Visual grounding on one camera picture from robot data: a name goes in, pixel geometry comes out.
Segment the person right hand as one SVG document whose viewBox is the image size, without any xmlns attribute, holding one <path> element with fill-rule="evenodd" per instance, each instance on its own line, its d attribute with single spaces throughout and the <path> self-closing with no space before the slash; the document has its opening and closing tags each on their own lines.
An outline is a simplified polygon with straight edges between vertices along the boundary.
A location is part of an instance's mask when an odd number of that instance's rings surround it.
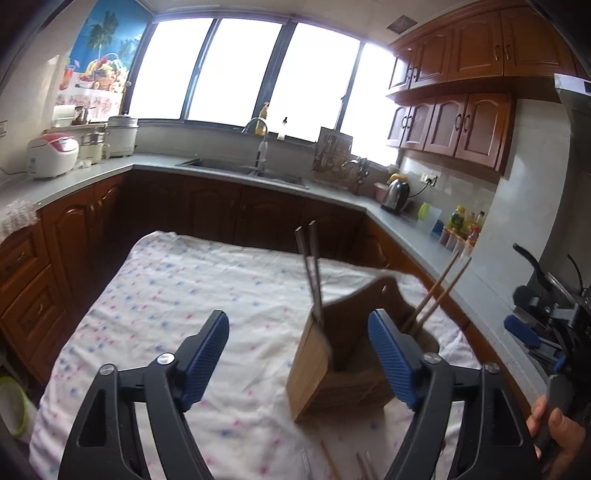
<svg viewBox="0 0 591 480">
<path fill-rule="evenodd" d="M 527 427 L 532 436 L 535 436 L 543 424 L 543 416 L 547 409 L 547 396 L 540 396 L 531 408 L 531 414 L 527 419 Z M 573 463 L 586 439 L 586 430 L 583 426 L 566 417 L 559 408 L 555 408 L 547 422 L 552 439 L 560 447 L 554 462 L 546 471 L 547 479 L 560 479 Z"/>
</svg>

